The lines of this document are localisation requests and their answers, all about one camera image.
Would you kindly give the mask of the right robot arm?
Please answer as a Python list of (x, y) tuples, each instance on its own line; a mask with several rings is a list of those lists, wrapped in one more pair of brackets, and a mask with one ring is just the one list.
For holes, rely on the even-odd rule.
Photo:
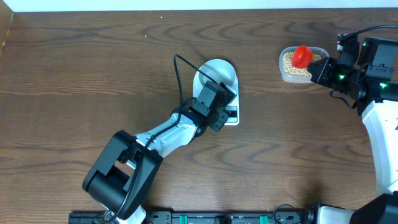
[(311, 81), (350, 96), (369, 135), (376, 197), (356, 211), (319, 205), (314, 223), (397, 223), (397, 83), (392, 81), (397, 42), (367, 37), (344, 40), (338, 59), (308, 64)]

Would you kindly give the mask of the red plastic measuring scoop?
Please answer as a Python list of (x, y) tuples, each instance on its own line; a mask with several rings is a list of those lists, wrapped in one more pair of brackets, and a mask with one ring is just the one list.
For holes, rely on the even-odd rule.
[(298, 47), (292, 56), (292, 66), (294, 68), (307, 68), (309, 63), (312, 61), (313, 52), (306, 45)]

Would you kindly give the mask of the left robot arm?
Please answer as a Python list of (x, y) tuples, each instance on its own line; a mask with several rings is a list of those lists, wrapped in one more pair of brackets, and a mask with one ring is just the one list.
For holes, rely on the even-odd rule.
[(82, 184), (107, 209), (102, 223), (142, 223), (146, 212), (141, 205), (164, 158), (207, 128), (220, 131), (229, 118), (227, 106), (237, 95), (237, 89), (223, 82), (207, 81), (197, 97), (180, 100), (156, 128), (135, 135), (115, 133)]

